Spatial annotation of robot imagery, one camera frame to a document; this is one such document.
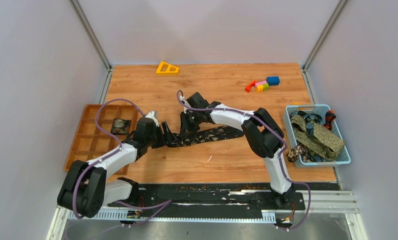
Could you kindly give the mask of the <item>black tie with gold pattern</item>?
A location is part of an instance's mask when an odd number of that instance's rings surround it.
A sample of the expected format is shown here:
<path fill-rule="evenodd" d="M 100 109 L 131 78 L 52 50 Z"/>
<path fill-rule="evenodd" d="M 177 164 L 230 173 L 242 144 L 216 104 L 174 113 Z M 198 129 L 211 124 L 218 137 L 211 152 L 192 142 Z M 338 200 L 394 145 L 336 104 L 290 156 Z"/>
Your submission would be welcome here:
<path fill-rule="evenodd" d="M 202 143 L 241 138 L 244 136 L 244 132 L 234 127 L 222 125 L 211 129 L 201 130 L 197 133 L 188 134 L 185 138 L 182 138 L 181 134 L 176 135 L 182 141 L 181 147 L 189 147 Z"/>

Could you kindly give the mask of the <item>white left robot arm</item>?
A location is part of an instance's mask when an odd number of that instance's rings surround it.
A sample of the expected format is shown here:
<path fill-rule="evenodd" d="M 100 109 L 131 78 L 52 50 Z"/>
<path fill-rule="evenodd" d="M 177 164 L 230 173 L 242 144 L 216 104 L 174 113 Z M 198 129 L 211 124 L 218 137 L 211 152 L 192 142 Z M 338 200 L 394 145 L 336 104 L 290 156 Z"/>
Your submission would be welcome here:
<path fill-rule="evenodd" d="M 76 160 L 71 164 L 57 204 L 72 210 L 79 219 L 92 218 L 102 206 L 116 201 L 135 206 L 140 200 L 137 182 L 125 177 L 114 182 L 107 182 L 107 179 L 140 159 L 148 148 L 159 148 L 164 144 L 157 120 L 150 116 L 140 118 L 136 129 L 112 151 L 93 160 Z"/>

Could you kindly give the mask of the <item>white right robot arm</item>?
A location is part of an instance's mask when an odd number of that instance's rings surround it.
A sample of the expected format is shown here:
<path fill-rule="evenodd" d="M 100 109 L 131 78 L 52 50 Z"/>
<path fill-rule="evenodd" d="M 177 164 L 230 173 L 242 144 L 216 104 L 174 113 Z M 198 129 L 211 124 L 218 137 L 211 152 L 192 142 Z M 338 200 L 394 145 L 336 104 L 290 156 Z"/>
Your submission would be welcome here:
<path fill-rule="evenodd" d="M 282 152 L 286 141 L 284 134 L 267 110 L 240 110 L 220 102 L 209 103 L 198 92 L 185 98 L 181 90 L 176 98 L 184 108 L 182 123 L 191 132 L 199 130 L 202 123 L 226 125 L 244 133 L 252 151 L 264 160 L 274 192 L 273 204 L 284 209 L 292 203 L 295 189 L 287 174 Z"/>

